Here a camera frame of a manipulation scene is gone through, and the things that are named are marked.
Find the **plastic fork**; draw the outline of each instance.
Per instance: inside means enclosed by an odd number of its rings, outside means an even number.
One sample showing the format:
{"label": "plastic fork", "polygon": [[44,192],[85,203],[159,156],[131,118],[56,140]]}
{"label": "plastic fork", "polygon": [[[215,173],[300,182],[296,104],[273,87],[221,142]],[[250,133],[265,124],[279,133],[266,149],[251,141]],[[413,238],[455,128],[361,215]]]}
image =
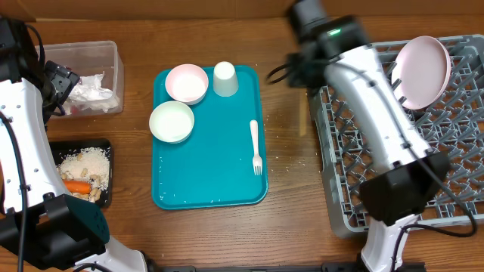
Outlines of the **plastic fork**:
{"label": "plastic fork", "polygon": [[254,175],[262,175],[262,158],[259,156],[259,129],[256,120],[250,121],[250,134],[254,146],[254,158],[252,159]]}

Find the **gray dish drying rack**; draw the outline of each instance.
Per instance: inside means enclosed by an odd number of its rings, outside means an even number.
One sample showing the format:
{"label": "gray dish drying rack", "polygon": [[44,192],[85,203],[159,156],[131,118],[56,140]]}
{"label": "gray dish drying rack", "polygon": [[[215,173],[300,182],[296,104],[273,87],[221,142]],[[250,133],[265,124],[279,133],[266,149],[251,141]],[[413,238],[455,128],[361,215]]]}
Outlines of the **gray dish drying rack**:
{"label": "gray dish drying rack", "polygon": [[[464,201],[476,220],[481,221],[484,219],[484,133],[478,124],[484,121],[484,36],[438,40],[451,56],[448,87],[425,110],[405,112],[434,151],[448,151],[451,171],[446,184]],[[396,56],[407,42],[373,44],[389,81],[397,65]],[[321,176],[331,228],[340,237],[364,233],[370,222],[365,207],[359,202],[358,186],[378,175],[371,167],[371,151],[344,97],[328,86],[309,93],[311,117],[316,122],[321,145]],[[468,222],[460,208],[442,192],[427,203],[419,221],[439,227]]]}

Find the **wooden table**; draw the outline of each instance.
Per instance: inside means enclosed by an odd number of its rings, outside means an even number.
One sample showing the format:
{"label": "wooden table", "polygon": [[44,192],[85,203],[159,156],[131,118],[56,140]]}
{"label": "wooden table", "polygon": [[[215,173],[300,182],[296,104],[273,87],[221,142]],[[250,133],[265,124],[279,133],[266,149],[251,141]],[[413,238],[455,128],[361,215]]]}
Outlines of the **wooden table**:
{"label": "wooden table", "polygon": [[[484,33],[484,16],[363,17],[375,42],[416,36]],[[113,202],[104,210],[110,232],[159,265],[197,267],[319,265],[352,261],[365,238],[342,240],[330,228],[321,183],[321,157],[304,90],[266,85],[265,75],[296,51],[284,19],[36,23],[45,44],[112,40],[125,65],[124,110],[117,115],[52,120],[49,140],[108,138],[115,150]],[[221,60],[254,68],[261,80],[269,192],[258,205],[164,211],[151,199],[153,82],[180,63]],[[453,230],[466,230],[455,227]],[[415,231],[406,261],[429,271],[482,271],[484,231],[460,240]],[[0,271],[17,256],[0,249]]]}

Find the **blue tray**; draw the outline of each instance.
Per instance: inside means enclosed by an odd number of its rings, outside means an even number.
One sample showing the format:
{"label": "blue tray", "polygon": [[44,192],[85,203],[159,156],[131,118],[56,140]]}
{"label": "blue tray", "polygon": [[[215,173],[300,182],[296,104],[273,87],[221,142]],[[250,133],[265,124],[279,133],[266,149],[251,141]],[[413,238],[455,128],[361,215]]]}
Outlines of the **blue tray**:
{"label": "blue tray", "polygon": [[[236,66],[239,90],[231,97],[213,91],[213,67],[203,68],[209,77],[205,98],[191,106],[195,126],[180,144],[153,137],[153,201],[162,209],[196,209],[255,204],[268,190],[265,138],[259,80],[248,66]],[[154,82],[156,108],[171,100],[161,72]],[[252,167],[250,120],[259,123],[259,153],[262,175]]]}

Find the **orange carrot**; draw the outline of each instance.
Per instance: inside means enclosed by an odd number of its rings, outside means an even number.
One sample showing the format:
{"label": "orange carrot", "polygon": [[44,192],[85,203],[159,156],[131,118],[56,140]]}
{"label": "orange carrot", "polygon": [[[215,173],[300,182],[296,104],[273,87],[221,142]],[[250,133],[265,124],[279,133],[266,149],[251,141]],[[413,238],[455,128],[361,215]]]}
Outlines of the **orange carrot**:
{"label": "orange carrot", "polygon": [[64,182],[67,189],[71,193],[81,193],[81,194],[91,193],[91,185],[87,182],[84,182],[84,181],[66,181],[66,180],[62,180],[62,181]]}

